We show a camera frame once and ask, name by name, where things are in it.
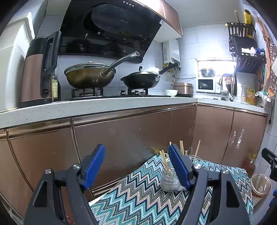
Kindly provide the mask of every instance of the dish rack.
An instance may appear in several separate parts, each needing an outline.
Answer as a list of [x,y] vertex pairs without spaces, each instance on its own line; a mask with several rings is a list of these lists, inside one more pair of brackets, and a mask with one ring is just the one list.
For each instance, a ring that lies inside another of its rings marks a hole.
[[[172,166],[167,153],[165,153],[167,166],[163,163],[163,171],[161,174],[160,186],[163,191],[173,192],[173,191],[185,191],[186,188],[180,184],[177,174]],[[196,157],[195,163],[203,163],[200,157]]]
[[257,44],[254,40],[256,30],[252,24],[244,23],[227,23],[229,32],[229,51],[232,52],[236,62],[236,72],[244,73],[256,73],[263,63],[266,63],[265,56],[254,55],[251,56],[249,53],[243,53],[241,48],[254,48]]

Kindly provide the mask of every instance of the electric kettle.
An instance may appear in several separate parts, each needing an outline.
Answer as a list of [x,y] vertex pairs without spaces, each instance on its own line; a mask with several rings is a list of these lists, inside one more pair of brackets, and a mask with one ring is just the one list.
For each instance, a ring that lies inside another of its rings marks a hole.
[[24,62],[20,106],[28,107],[53,102],[51,74],[57,67],[61,32],[30,42]]

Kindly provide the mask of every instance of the zigzag pattern cloth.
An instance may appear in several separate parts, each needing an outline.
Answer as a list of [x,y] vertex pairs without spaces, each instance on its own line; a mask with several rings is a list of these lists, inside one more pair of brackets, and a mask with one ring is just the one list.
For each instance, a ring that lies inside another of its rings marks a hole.
[[[236,182],[251,222],[253,200],[248,175],[244,169],[211,162],[200,163],[205,169],[221,171],[226,168]],[[160,188],[163,169],[160,154],[153,156],[140,168],[117,183],[105,196],[91,206],[99,225],[174,225],[189,192],[164,192]],[[207,221],[212,187],[207,187],[198,225]]]

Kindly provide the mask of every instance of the countertop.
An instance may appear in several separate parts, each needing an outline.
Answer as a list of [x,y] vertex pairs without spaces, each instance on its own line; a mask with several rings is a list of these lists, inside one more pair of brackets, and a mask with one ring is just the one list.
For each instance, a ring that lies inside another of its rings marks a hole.
[[206,103],[268,114],[267,110],[240,103],[185,97],[126,97],[78,101],[59,101],[50,104],[14,109],[0,113],[0,129],[24,124],[142,107],[186,103]]

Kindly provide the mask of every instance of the bronze cabinet door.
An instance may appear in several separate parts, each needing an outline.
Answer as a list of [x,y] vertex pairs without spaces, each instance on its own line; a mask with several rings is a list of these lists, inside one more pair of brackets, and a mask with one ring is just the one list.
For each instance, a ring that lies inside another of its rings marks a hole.
[[196,106],[173,109],[170,115],[169,141],[179,146],[183,140],[184,150],[191,147],[195,123]]
[[65,170],[78,163],[70,128],[11,138],[10,143],[33,189],[45,169]]
[[136,0],[165,19],[162,0]]
[[181,36],[183,36],[178,12],[165,0],[161,1],[165,10],[166,23],[169,24],[174,30],[176,30]]
[[166,149],[170,111],[115,119],[85,126],[75,125],[81,160],[104,144],[106,156],[92,188],[128,175]]
[[202,159],[221,163],[232,127],[233,111],[205,106],[197,106],[193,134],[195,154],[198,141],[201,140],[198,156]]
[[235,112],[223,165],[242,167],[250,153],[258,154],[266,126],[266,117]]
[[7,140],[0,141],[0,153],[0,192],[6,201],[24,217],[33,193],[14,161]]

